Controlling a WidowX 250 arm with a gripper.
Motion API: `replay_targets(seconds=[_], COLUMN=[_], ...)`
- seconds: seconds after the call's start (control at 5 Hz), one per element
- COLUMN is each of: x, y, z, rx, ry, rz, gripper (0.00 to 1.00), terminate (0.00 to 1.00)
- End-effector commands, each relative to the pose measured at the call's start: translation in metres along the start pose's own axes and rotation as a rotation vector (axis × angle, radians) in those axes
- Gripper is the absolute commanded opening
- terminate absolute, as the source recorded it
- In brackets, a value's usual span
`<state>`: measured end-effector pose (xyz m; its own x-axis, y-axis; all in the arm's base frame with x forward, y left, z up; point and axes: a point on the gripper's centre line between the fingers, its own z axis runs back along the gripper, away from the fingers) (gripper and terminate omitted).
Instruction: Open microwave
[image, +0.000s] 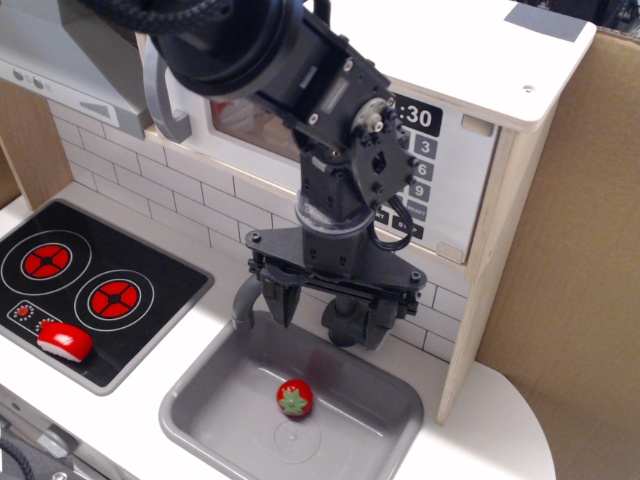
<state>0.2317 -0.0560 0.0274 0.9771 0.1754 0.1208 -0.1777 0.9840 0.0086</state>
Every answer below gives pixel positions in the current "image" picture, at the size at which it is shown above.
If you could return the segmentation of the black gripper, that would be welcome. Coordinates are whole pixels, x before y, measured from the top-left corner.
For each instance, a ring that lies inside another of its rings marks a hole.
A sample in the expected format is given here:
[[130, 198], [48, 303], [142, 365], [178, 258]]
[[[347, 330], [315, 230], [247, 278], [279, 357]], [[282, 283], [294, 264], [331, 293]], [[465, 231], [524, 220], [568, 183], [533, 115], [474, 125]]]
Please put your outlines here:
[[293, 320], [303, 287], [371, 302], [366, 350], [380, 347], [397, 314], [417, 313], [426, 274], [376, 246], [366, 232], [329, 239], [293, 227], [253, 230], [245, 241], [253, 252], [250, 270], [261, 279], [271, 316], [284, 328]]

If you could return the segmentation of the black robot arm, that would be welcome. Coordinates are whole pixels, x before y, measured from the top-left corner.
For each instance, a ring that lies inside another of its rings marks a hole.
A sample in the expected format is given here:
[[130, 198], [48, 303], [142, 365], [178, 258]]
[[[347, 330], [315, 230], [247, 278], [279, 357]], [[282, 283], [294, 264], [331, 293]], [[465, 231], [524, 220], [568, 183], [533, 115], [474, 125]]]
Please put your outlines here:
[[329, 25], [330, 5], [300, 1], [92, 1], [89, 8], [146, 34], [186, 89], [247, 99], [279, 117], [300, 154], [295, 228], [246, 237], [251, 275], [233, 303], [235, 329], [254, 325], [263, 299], [288, 326], [303, 288], [332, 295], [321, 322], [330, 340], [377, 349], [415, 314], [426, 275], [398, 256], [406, 239], [381, 240], [378, 210], [410, 215], [401, 192], [417, 159], [388, 79]]

